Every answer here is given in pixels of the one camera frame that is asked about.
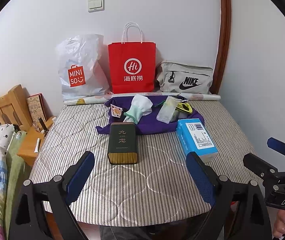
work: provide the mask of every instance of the blue pad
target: blue pad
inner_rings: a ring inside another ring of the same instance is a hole
[[[194,180],[203,200],[209,203],[211,206],[214,206],[216,202],[214,185],[210,182],[207,174],[198,162],[201,162],[202,165],[204,165],[204,163],[198,156],[194,155],[196,155],[194,152],[187,154],[187,169],[192,179]]]
[[[268,139],[267,145],[270,149],[273,149],[276,152],[279,152],[282,155],[285,155],[285,143],[271,137]]]
[[[66,187],[66,204],[68,206],[78,199],[94,166],[95,156],[89,152]]]

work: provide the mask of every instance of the finger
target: finger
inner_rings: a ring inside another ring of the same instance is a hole
[[[274,231],[285,234],[285,223],[277,220],[274,224]]]
[[[273,235],[275,238],[280,238],[280,237],[282,237],[282,233],[277,232],[277,231],[272,232],[272,235]]]
[[[279,210],[277,213],[277,218],[285,223],[285,210]]]

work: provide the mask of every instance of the white cloth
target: white cloth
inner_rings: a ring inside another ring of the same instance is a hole
[[[152,112],[152,105],[148,97],[139,94],[135,95],[131,101],[130,109],[124,113],[124,115],[126,115],[124,122],[134,122],[138,124],[142,116]]]

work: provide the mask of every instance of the chinese characters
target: chinese characters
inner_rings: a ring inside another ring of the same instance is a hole
[[[118,134],[126,134],[126,132],[124,130],[121,130],[121,131],[119,131]],[[126,136],[125,135],[120,135],[118,143],[125,143],[125,142],[126,142]]]
[[[124,76],[124,81],[142,81],[143,76]]]

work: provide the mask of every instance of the striped mattress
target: striped mattress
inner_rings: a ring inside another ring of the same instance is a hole
[[[234,182],[259,180],[242,163],[255,154],[252,145],[218,101],[190,101],[205,119],[219,154],[207,163]],[[210,210],[189,175],[175,132],[137,135],[139,163],[110,165],[109,135],[95,127],[108,124],[103,104],[64,106],[51,127],[30,179],[46,182],[63,174],[84,151],[95,155],[95,167],[78,200],[70,208],[77,221],[108,226],[147,226],[186,219]],[[48,202],[45,210],[51,212]]]

